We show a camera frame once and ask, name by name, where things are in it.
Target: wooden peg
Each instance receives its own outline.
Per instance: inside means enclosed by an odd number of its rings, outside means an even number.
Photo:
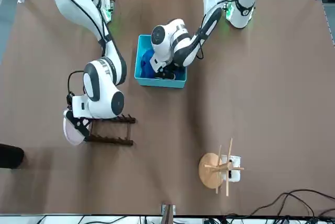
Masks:
[[[228,162],[228,163],[215,167],[213,171],[223,171],[223,170],[231,171],[232,169],[233,169],[232,162]]]
[[[218,156],[218,162],[217,162],[217,165],[219,165],[220,163],[220,159],[221,159],[221,148],[222,148],[222,145],[220,145],[220,148],[219,148],[219,156]],[[219,193],[219,186],[220,186],[220,180],[219,180],[219,173],[217,172],[216,173],[216,181],[217,181],[217,187],[215,188],[215,193],[218,194]]]
[[[231,169],[232,171],[242,171],[242,170],[244,170],[244,168],[242,168],[242,167],[234,167],[233,169]]]
[[[229,171],[226,171],[226,196],[229,196]]]

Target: black object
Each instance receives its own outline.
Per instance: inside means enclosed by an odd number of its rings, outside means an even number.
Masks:
[[[252,11],[253,6],[255,5],[255,3],[253,3],[250,7],[246,8],[246,7],[242,6],[242,4],[240,4],[239,0],[236,0],[235,4],[236,4],[236,8],[241,13],[241,16],[247,16]]]
[[[15,169],[18,168],[25,156],[25,152],[12,145],[0,144],[0,167]]]
[[[90,131],[87,129],[87,126],[92,122],[92,118],[75,118],[73,117],[73,112],[68,110],[66,112],[66,118],[71,122],[76,130],[78,130],[84,138],[90,136]]]
[[[110,143],[110,144],[121,144],[121,145],[133,145],[134,141],[130,140],[130,124],[136,123],[136,118],[131,117],[128,114],[128,117],[121,114],[121,116],[117,116],[116,118],[111,119],[100,119],[100,121],[110,121],[110,122],[118,122],[118,123],[127,123],[127,135],[125,138],[109,138],[109,137],[102,137],[99,135],[90,134],[89,136],[85,137],[85,141],[87,142],[100,142],[100,143]]]

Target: brown table surface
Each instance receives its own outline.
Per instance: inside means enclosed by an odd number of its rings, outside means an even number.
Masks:
[[[99,44],[53,0],[20,4],[0,65],[0,142],[22,147],[27,163],[0,170],[0,212],[149,215],[170,202],[179,215],[246,215],[291,189],[335,195],[335,50],[321,1],[258,0],[244,30],[219,23],[184,89],[140,86],[138,35],[172,18],[194,33],[202,15],[202,0],[116,0],[112,32],[128,65],[120,89],[124,112],[138,120],[136,144],[73,147],[62,128],[66,81],[99,57]],[[71,87],[81,92],[80,74]],[[246,170],[227,198],[224,188],[205,188],[197,169],[230,137]],[[315,210],[333,207],[300,195]],[[279,205],[258,214],[275,215]],[[283,214],[307,211],[292,198]]]

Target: blue plastic bin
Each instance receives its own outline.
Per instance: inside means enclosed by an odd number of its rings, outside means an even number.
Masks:
[[[141,77],[141,59],[146,51],[152,49],[150,35],[140,35],[138,37],[137,54],[135,63],[135,79],[140,85],[143,86],[159,86],[170,88],[184,88],[186,82],[186,68],[185,73],[181,75],[180,80],[168,79],[144,79]]]

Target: black cable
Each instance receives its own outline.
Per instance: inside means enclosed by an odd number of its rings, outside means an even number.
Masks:
[[[94,26],[96,27],[96,29],[98,30],[101,38],[104,40],[104,37],[98,27],[98,25],[95,23],[95,21],[93,20],[93,18],[75,1],[75,0],[70,0],[71,2],[73,2],[90,20],[91,22],[94,24]]]
[[[220,3],[224,3],[224,2],[236,2],[236,1],[238,1],[238,0],[222,0],[222,1],[219,1],[219,2],[217,2],[216,3],[216,5],[218,5],[218,4],[220,4]],[[202,22],[201,22],[201,25],[200,25],[200,34],[201,34],[201,30],[202,30],[202,28],[203,28],[203,23],[204,23],[204,20],[205,20],[205,17],[206,17],[206,14],[203,16],[203,20],[202,20]],[[199,57],[198,55],[196,56],[199,60],[202,60],[202,59],[204,59],[204,52],[203,52],[203,47],[202,47],[202,45],[201,45],[201,38],[200,38],[200,40],[199,40],[199,46],[200,46],[200,51],[201,51],[201,57]]]
[[[122,216],[121,218],[118,218],[117,220],[113,220],[113,221],[110,221],[110,222],[104,222],[104,221],[91,221],[91,222],[86,222],[85,224],[93,224],[93,223],[100,223],[100,224],[112,224],[112,223],[115,223],[121,219],[124,219],[126,218],[127,216]]]
[[[44,216],[42,217],[42,219],[40,219],[39,221],[37,221],[36,224],[40,224],[45,218],[46,218],[46,215],[44,215]]]
[[[201,30],[203,28],[203,23],[204,23],[204,20],[205,20],[205,17],[206,17],[206,14],[204,15],[203,17],[203,20],[201,21],[201,25],[200,25],[200,40],[199,40],[199,46],[200,46],[200,51],[201,51],[201,57],[199,57],[198,55],[196,56],[198,59],[202,60],[204,59],[204,52],[203,52],[203,47],[201,45]]]
[[[99,8],[97,8],[97,10],[98,10],[98,12],[99,12],[99,14],[101,16],[101,25],[103,26],[103,36],[104,36],[103,40],[105,41],[105,26],[107,27],[107,25],[104,22],[104,18],[103,18],[103,14],[102,14],[101,10]],[[103,50],[101,52],[101,57],[103,57],[105,55],[105,52],[106,52],[106,44],[105,43],[103,44],[102,48],[103,48]]]
[[[289,192],[289,193],[281,193],[273,202],[271,202],[270,204],[267,204],[265,206],[261,206],[261,207],[258,207],[255,211],[253,211],[251,214],[249,215],[246,215],[246,216],[242,216],[242,217],[235,217],[233,218],[232,220],[234,219],[246,219],[248,217],[251,217],[253,216],[256,212],[258,212],[259,210],[263,209],[263,208],[268,208],[268,207],[271,207],[273,206],[283,195],[286,195],[288,197],[288,195],[291,195],[292,192]]]
[[[283,200],[281,209],[280,209],[280,211],[279,211],[278,214],[277,214],[278,216],[281,214],[281,212],[282,212],[282,210],[283,210],[283,208],[284,208],[286,198],[287,198],[288,196],[291,196],[291,197],[296,198],[298,201],[302,202],[303,204],[305,204],[305,205],[311,210],[311,212],[312,212],[312,214],[313,214],[313,217],[315,217],[315,213],[314,213],[313,209],[312,209],[306,202],[304,202],[302,199],[300,199],[299,197],[295,196],[295,195],[292,194],[292,193],[284,193],[284,194],[286,194],[286,196],[285,196],[285,199]]]
[[[335,211],[335,208],[330,208],[328,210],[323,211],[322,213],[319,214],[319,217],[323,216],[324,214],[331,212],[331,211]]]
[[[80,224],[80,222],[82,222],[82,220],[84,219],[84,215],[83,215],[83,217],[80,219],[80,221],[78,222],[78,224]]]
[[[75,74],[75,73],[83,73],[83,72],[84,72],[84,71],[73,71],[73,72],[70,73],[70,75],[69,75],[69,77],[68,77],[68,94],[71,93],[71,91],[70,91],[70,78],[71,78],[71,76],[72,76],[73,74]]]
[[[326,197],[326,198],[328,198],[328,199],[333,199],[333,200],[335,200],[335,197],[332,197],[332,196],[330,196],[330,195],[327,195],[327,194],[324,194],[324,193],[321,193],[321,192],[318,192],[318,191],[315,191],[315,190],[312,190],[312,189],[296,189],[296,190],[292,190],[292,191],[290,191],[290,192],[288,192],[288,193],[289,193],[289,194],[292,194],[292,193],[295,193],[295,192],[310,192],[310,193],[319,194],[319,195],[321,195],[321,196],[323,196],[323,197]],[[283,203],[285,203],[285,201],[287,200],[287,198],[288,198],[288,195],[285,196]],[[283,210],[283,207],[284,207],[284,206],[282,205],[281,208],[280,208],[280,210],[279,210],[279,212],[278,212],[278,215],[281,214],[281,212],[282,212],[282,210]]]

